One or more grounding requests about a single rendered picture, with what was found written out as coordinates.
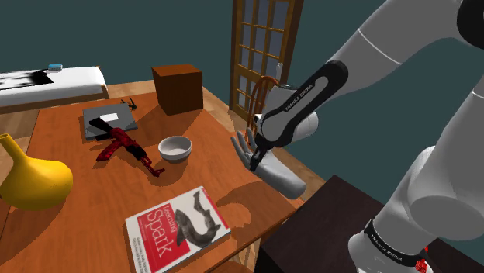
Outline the grey hand model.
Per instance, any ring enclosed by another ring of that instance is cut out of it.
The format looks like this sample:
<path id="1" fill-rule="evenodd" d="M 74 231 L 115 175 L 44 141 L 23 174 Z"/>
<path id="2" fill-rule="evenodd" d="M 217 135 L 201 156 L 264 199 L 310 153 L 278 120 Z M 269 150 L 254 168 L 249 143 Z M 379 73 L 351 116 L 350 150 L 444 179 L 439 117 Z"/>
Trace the grey hand model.
<path id="1" fill-rule="evenodd" d="M 253 152 L 248 148 L 244 134 L 237 131 L 237 136 L 232 136 L 230 140 L 240 161 L 249 170 Z M 306 183 L 286 167 L 271 150 L 267 151 L 253 174 L 288 199 L 297 199 L 306 190 Z"/>

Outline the wooden chair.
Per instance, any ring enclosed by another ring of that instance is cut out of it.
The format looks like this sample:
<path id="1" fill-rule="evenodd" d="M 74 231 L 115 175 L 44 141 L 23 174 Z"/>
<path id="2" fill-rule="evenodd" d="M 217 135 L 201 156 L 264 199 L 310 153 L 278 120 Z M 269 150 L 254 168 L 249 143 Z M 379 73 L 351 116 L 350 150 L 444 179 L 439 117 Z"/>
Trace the wooden chair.
<path id="1" fill-rule="evenodd" d="M 270 90 L 278 85 L 278 81 L 271 76 L 261 77 L 255 84 L 251 93 L 249 111 L 247 116 L 247 127 L 249 127 L 253 135 L 257 132 L 256 121 L 254 117 L 256 114 L 260 114 L 265 106 L 265 99 Z"/>

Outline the white bowl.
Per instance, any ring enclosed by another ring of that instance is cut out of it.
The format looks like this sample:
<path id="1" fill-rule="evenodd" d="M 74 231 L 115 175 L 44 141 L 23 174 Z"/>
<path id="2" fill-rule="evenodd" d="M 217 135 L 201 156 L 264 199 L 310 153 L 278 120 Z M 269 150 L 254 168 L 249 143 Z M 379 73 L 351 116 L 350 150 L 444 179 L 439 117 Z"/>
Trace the white bowl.
<path id="1" fill-rule="evenodd" d="M 185 136 L 170 136 L 158 144 L 161 157 L 167 161 L 180 161 L 192 151 L 192 142 Z"/>

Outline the dark robot stand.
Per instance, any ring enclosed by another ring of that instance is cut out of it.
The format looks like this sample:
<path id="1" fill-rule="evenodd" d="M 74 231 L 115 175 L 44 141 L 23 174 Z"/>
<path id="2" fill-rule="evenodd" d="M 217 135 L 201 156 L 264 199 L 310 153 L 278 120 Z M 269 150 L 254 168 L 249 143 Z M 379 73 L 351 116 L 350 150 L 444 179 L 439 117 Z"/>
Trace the dark robot stand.
<path id="1" fill-rule="evenodd" d="M 337 176 L 262 243 L 254 273 L 357 273 L 359 264 L 379 261 L 388 272 L 406 273 L 368 240 L 363 230 L 370 221 L 398 251 L 417 254 L 429 247 L 429 272 L 484 273 L 484 265 L 413 222 L 401 202 L 383 205 Z"/>

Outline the brown wooden box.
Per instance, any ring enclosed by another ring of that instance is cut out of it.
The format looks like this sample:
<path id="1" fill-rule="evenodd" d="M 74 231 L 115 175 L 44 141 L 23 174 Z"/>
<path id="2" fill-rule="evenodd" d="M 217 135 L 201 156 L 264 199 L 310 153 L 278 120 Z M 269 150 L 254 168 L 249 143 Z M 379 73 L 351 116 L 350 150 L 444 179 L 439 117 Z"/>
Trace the brown wooden box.
<path id="1" fill-rule="evenodd" d="M 202 72 L 192 64 L 152 67 L 157 100 L 167 116 L 203 109 Z"/>

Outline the wooden door with glass panes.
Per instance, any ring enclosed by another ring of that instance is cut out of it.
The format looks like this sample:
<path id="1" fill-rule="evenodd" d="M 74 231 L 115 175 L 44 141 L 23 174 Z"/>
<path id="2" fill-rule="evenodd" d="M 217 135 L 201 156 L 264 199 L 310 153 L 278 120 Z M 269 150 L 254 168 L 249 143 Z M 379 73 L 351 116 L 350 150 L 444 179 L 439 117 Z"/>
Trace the wooden door with glass panes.
<path id="1" fill-rule="evenodd" d="M 229 114 L 247 118 L 263 76 L 286 83 L 304 0 L 233 0 Z"/>

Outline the red and white book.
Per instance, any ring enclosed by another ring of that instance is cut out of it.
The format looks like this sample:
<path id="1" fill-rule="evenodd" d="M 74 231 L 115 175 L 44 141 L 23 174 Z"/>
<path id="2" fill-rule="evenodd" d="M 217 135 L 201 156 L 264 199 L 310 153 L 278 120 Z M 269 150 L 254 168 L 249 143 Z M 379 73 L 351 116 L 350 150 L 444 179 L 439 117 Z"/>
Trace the red and white book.
<path id="1" fill-rule="evenodd" d="M 136 273 L 165 273 L 231 233 L 202 186 L 125 223 Z"/>

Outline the red and black toy rifle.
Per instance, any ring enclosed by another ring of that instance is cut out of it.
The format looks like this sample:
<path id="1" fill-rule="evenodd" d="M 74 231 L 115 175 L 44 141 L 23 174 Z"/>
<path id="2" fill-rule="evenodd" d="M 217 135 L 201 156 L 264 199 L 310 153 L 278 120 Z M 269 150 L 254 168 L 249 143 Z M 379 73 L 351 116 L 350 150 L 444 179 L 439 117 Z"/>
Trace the red and black toy rifle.
<path id="1" fill-rule="evenodd" d="M 140 161 L 154 177 L 159 177 L 160 174 L 165 171 L 164 168 L 158 170 L 153 169 L 151 166 L 152 161 L 147 156 L 146 151 L 121 128 L 110 126 L 100 117 L 90 120 L 89 124 L 105 132 L 104 135 L 97 136 L 96 140 L 110 139 L 112 141 L 111 144 L 97 156 L 97 162 L 107 161 L 115 151 L 120 147 L 124 147 L 125 150 Z"/>

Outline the grey flat box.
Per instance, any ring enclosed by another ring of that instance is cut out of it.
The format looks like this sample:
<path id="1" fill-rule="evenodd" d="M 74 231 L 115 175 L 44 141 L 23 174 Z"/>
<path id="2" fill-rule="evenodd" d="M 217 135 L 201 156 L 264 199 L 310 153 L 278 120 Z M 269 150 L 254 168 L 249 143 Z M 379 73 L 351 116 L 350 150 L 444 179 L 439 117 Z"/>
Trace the grey flat box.
<path id="1" fill-rule="evenodd" d="M 83 110 L 85 139 L 93 140 L 97 136 L 105 135 L 106 131 L 89 124 L 93 119 L 101 118 L 111 127 L 119 127 L 124 131 L 136 130 L 137 124 L 133 118 L 130 107 L 126 103 L 87 108 Z"/>

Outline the wooden table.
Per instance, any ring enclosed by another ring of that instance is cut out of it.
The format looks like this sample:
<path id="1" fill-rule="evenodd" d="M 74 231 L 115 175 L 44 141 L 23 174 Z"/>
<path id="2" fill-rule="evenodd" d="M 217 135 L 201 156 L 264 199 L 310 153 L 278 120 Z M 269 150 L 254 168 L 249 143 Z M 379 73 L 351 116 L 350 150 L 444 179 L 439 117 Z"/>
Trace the wooden table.
<path id="1" fill-rule="evenodd" d="M 206 110 L 167 116 L 154 93 L 136 95 L 131 137 L 147 152 L 152 174 L 125 150 L 97 162 L 104 142 L 81 131 L 84 104 L 42 109 L 28 155 L 64 162 L 74 185 L 65 202 L 44 211 L 11 209 L 0 221 L 0 273 L 131 273 L 125 219 L 199 186 L 205 187 L 231 233 L 171 273 L 206 273 L 268 235 L 301 205 L 247 171 L 231 135 Z M 192 151 L 167 161 L 158 144 L 184 136 Z"/>

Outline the white bed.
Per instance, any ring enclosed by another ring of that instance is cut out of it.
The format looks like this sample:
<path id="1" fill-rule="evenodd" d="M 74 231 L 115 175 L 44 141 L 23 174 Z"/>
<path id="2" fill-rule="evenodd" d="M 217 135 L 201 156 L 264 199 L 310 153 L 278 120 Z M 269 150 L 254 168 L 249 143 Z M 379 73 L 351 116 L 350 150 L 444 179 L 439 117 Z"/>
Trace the white bed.
<path id="1" fill-rule="evenodd" d="M 0 114 L 108 97 L 107 84 L 97 66 L 0 73 Z"/>

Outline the yellow gourd vase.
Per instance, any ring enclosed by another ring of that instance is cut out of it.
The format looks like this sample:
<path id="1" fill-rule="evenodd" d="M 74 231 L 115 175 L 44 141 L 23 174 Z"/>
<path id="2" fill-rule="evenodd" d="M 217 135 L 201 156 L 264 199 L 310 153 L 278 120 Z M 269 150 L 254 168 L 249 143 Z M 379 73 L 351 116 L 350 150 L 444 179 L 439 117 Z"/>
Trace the yellow gourd vase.
<path id="1" fill-rule="evenodd" d="M 0 184 L 0 196 L 11 206 L 43 210 L 63 202 L 73 187 L 71 169 L 63 162 L 27 156 L 12 137 L 0 134 L 0 145 L 13 166 Z"/>

